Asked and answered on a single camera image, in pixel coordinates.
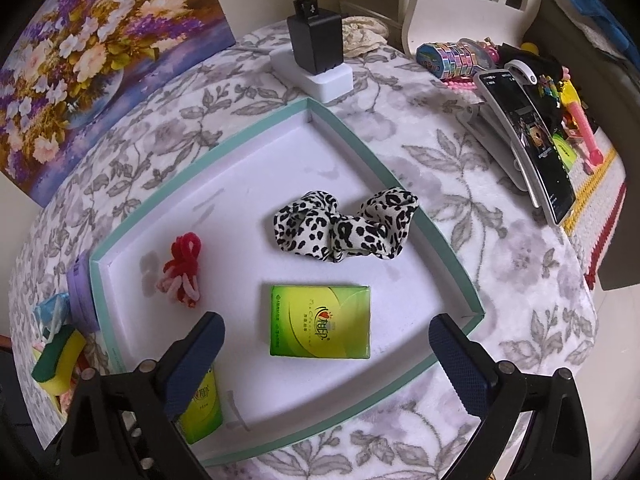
phone screen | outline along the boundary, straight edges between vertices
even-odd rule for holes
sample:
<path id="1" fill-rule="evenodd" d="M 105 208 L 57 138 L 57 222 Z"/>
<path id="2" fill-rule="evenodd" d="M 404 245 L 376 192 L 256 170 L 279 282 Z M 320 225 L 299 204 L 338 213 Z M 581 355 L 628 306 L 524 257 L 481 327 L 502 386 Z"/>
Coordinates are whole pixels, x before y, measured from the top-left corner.
<path id="1" fill-rule="evenodd" d="M 540 115 L 508 72 L 480 74 L 523 145 L 545 190 L 558 224 L 575 201 L 574 188 Z"/>

white power strip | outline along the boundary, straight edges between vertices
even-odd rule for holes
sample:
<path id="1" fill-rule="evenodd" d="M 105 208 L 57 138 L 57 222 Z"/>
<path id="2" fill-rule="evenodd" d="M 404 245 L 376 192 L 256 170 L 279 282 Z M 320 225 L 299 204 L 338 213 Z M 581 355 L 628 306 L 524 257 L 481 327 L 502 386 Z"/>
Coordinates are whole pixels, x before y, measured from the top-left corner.
<path id="1" fill-rule="evenodd" d="M 312 75 L 296 63 L 290 44 L 272 50 L 269 57 L 279 75 L 323 104 L 353 90 L 353 70 L 346 63 Z"/>

purple container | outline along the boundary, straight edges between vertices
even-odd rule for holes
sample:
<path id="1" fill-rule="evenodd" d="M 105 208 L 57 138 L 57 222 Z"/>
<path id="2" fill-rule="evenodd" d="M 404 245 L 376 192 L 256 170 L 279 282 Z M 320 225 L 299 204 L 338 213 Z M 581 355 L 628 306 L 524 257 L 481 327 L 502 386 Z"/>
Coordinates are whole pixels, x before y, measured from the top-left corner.
<path id="1" fill-rule="evenodd" d="M 95 315 L 94 297 L 89 279 L 89 251 L 81 253 L 66 272 L 66 284 L 71 304 L 71 324 L 84 336 L 98 332 L 100 324 Z"/>

floral tablecloth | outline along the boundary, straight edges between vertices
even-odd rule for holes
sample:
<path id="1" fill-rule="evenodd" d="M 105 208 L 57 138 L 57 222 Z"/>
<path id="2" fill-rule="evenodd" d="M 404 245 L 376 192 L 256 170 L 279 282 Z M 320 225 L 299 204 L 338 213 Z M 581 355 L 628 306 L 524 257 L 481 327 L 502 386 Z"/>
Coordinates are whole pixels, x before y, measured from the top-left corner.
<path id="1" fill-rule="evenodd" d="M 95 248 L 163 182 L 300 97 L 269 63 L 269 51 L 286 42 L 284 24 L 267 27 L 173 79 L 102 138 L 34 223 L 12 273 L 10 319 L 20 384 L 44 445 L 62 420 L 30 377 L 31 307 L 66 290 L 65 271 L 76 255 Z M 528 196 L 460 127 L 454 113 L 465 97 L 389 47 L 348 62 L 354 91 L 329 107 L 419 197 L 450 240 L 486 311 L 472 338 L 522 371 L 576 371 L 593 347 L 597 323 L 583 263 L 564 231 L 541 222 Z M 98 335 L 87 353 L 107 372 L 103 344 Z M 242 480 L 437 479 L 477 424 L 435 365 L 330 431 L 210 473 Z"/>

flower painting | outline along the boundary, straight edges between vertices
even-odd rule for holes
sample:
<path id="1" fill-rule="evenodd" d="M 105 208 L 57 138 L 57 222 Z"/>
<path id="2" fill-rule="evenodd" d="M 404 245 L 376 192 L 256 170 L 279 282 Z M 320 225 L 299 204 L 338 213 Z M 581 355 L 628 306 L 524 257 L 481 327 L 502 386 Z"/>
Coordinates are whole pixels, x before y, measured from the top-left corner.
<path id="1" fill-rule="evenodd" d="M 218 0 L 47 0 L 0 70 L 0 169 L 47 205 L 123 115 L 232 44 Z"/>

